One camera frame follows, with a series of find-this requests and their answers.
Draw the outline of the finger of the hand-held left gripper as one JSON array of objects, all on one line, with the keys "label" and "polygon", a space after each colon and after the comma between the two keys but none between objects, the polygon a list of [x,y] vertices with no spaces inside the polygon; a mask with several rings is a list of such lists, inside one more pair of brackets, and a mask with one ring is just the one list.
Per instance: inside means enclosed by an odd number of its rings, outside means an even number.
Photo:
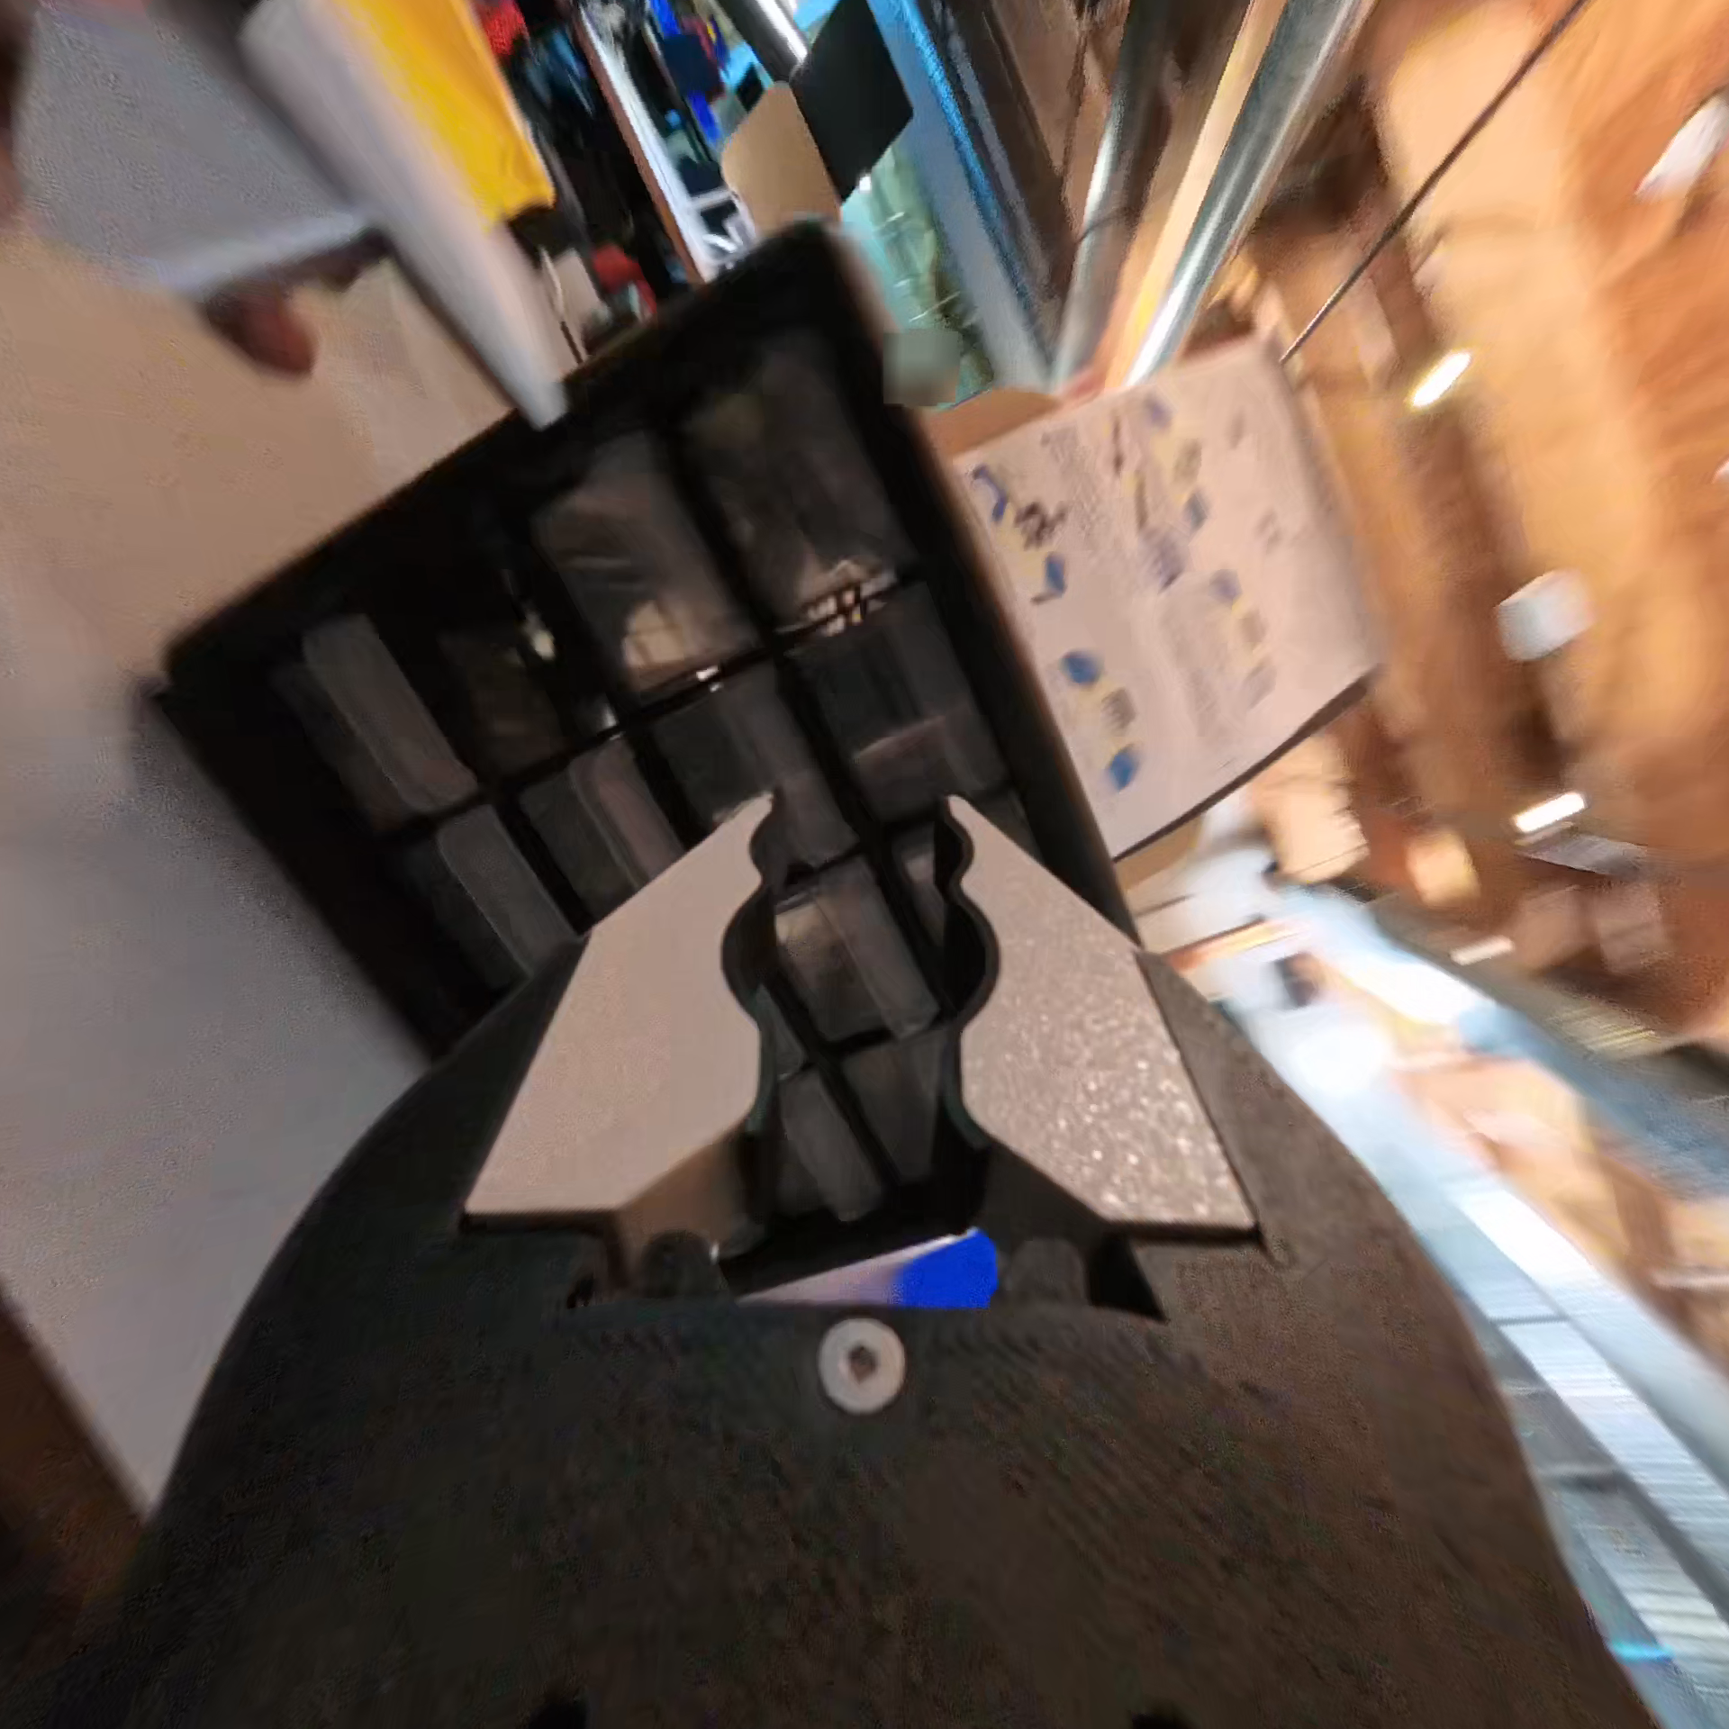
[{"label": "finger of the hand-held left gripper", "polygon": [[377,226],[422,296],[531,426],[566,414],[570,350],[508,222],[457,161],[346,4],[266,2],[241,25],[251,82]]}]

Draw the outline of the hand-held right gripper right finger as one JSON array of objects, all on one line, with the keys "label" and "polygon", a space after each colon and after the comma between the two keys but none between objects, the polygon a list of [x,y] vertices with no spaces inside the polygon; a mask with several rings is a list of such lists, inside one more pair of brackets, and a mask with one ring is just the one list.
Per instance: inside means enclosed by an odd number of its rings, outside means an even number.
[{"label": "hand-held right gripper right finger", "polygon": [[1126,937],[963,797],[943,895],[982,941],[951,1099],[994,1241],[1251,1239],[1247,1192]]}]

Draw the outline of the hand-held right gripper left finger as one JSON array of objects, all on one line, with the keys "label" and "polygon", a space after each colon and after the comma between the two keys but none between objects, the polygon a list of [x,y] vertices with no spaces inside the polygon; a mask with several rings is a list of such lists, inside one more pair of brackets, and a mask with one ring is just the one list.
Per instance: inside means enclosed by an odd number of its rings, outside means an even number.
[{"label": "hand-held right gripper left finger", "polygon": [[463,1221],[576,1225],[613,1256],[685,1233],[722,1249],[749,1225],[745,1134],[764,1037],[727,974],[764,887],[760,795],[593,928],[525,1070]]}]

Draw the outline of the black drawer cabinet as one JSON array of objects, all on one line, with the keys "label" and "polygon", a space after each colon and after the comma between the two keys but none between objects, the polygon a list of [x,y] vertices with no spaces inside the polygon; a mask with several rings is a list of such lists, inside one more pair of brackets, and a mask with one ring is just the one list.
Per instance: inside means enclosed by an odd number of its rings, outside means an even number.
[{"label": "black drawer cabinet", "polygon": [[[937,455],[920,443],[914,414],[887,401],[887,342],[877,331],[860,276],[836,235],[815,224],[795,226],[712,286],[685,294],[646,329],[624,338],[578,373],[568,387],[568,414],[562,420],[535,430],[525,420],[508,418],[482,432],[169,648],[156,692],[161,716],[428,1054],[443,1056],[500,1000],[486,1007],[473,1025],[459,1029],[455,1044],[436,1048],[432,1035],[418,1031],[408,1011],[397,1007],[377,951],[364,937],[350,932],[340,908],[323,910],[317,858],[296,848],[288,832],[296,807],[294,784],[305,764],[296,757],[294,739],[280,731],[270,692],[255,690],[255,675],[263,671],[278,634],[296,622],[301,595],[319,558],[383,519],[418,486],[438,486],[453,471],[506,461],[510,449],[531,459],[558,449],[572,453],[585,440],[605,438],[613,422],[720,395],[745,383],[757,354],[799,338],[823,346],[836,391],[846,397],[842,418],[858,447],[871,449],[869,463],[881,492],[922,552],[922,570],[932,597],[943,605],[945,628],[1009,757],[1027,836],[1013,836],[1004,815],[988,819],[1114,926],[1126,928],[1128,912],[1114,885],[1109,852],[1050,706],[1035,692],[1029,657],[1013,640],[1004,603],[990,593],[984,558],[965,533],[961,508],[943,488]],[[937,819],[937,862],[943,809],[945,801]],[[939,1031],[943,1056],[945,1035],[963,1004],[961,980],[945,965],[945,943],[939,978],[955,992],[953,1017]],[[780,1216],[772,1206],[778,1194],[776,1155],[784,1149],[780,1128],[782,1122],[749,1173],[766,1181],[753,1200],[755,1219],[720,1249],[720,1266],[735,1289],[762,1291],[815,1270],[825,1249],[899,1247],[934,1235],[957,1214],[937,1200],[930,1165],[926,1181],[897,1192],[869,1216]]]}]

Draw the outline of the person's left hand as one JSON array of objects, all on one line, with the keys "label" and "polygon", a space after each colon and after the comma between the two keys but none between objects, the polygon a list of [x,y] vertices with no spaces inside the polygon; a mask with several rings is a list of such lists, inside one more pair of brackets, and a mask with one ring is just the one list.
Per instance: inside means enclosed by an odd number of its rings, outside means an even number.
[{"label": "person's left hand", "polygon": [[237,288],[216,294],[202,305],[202,321],[266,375],[305,379],[317,366],[317,336],[286,290]]}]

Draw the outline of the yellow plastic bin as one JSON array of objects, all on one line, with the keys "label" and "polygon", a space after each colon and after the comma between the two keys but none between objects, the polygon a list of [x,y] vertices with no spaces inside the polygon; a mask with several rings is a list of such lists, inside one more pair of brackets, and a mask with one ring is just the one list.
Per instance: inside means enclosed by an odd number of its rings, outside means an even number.
[{"label": "yellow plastic bin", "polygon": [[556,204],[486,21],[490,4],[342,2],[338,10],[490,224]]}]

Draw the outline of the blue plastic bin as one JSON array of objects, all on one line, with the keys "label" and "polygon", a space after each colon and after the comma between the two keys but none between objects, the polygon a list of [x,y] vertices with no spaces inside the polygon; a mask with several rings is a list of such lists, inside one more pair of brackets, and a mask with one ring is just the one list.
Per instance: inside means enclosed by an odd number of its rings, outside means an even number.
[{"label": "blue plastic bin", "polygon": [[906,1309],[984,1309],[998,1282],[996,1245],[986,1233],[969,1229],[908,1245],[893,1262],[883,1301]]}]

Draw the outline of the cardboard box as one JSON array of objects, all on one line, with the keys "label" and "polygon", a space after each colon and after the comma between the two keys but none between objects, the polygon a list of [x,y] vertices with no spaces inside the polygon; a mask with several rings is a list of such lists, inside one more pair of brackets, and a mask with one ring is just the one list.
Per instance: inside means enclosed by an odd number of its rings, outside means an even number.
[{"label": "cardboard box", "polygon": [[842,200],[786,82],[764,86],[731,132],[720,175],[762,241],[795,224],[840,220]]}]

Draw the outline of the printed instruction sheet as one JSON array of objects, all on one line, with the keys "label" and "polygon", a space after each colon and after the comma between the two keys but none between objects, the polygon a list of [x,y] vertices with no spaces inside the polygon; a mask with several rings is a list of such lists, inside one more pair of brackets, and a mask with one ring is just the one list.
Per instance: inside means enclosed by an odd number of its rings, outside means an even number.
[{"label": "printed instruction sheet", "polygon": [[1264,338],[1087,399],[998,385],[932,434],[1114,858],[1373,679],[1348,519]]}]

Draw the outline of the shiny metal pipe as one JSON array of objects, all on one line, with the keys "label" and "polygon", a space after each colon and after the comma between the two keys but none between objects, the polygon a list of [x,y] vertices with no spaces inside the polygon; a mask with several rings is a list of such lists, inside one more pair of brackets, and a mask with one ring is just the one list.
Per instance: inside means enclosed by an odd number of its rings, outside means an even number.
[{"label": "shiny metal pipe", "polygon": [[1192,338],[1373,2],[1130,4],[1050,389],[1140,383]]}]

